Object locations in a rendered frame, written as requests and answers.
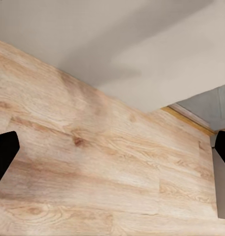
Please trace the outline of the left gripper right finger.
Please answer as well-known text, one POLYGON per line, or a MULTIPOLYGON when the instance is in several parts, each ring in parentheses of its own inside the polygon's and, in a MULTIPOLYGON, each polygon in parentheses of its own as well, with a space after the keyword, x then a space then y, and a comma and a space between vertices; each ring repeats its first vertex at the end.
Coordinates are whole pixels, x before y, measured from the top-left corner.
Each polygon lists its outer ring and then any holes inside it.
POLYGON ((220 130, 218 132, 216 142, 215 142, 215 149, 225 162, 225 131, 220 130))

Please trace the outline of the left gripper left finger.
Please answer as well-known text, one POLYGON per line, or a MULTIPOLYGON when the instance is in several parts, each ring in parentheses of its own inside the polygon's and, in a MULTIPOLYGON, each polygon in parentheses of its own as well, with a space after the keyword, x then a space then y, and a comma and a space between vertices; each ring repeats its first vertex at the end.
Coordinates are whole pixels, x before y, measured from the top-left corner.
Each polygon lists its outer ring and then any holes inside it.
POLYGON ((0 134, 0 181, 20 149, 16 131, 0 134))

